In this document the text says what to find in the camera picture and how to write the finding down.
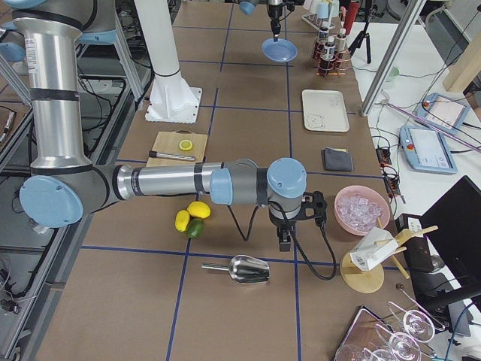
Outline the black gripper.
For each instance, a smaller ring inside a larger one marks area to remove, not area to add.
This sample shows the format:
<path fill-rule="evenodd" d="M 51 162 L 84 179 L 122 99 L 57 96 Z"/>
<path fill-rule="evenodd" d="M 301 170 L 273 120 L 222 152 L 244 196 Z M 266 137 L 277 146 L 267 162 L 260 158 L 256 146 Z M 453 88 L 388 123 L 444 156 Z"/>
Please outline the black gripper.
<path fill-rule="evenodd" d="M 280 18 L 283 14 L 283 1 L 282 0 L 267 0 L 268 16 L 271 19 L 271 31 L 273 33 L 273 40 L 279 39 L 281 30 Z"/>
<path fill-rule="evenodd" d="M 292 245 L 290 227 L 305 218 L 302 204 L 292 210 L 286 210 L 277 202 L 269 202 L 268 214 L 271 223 L 278 228 L 279 251 L 289 252 Z"/>

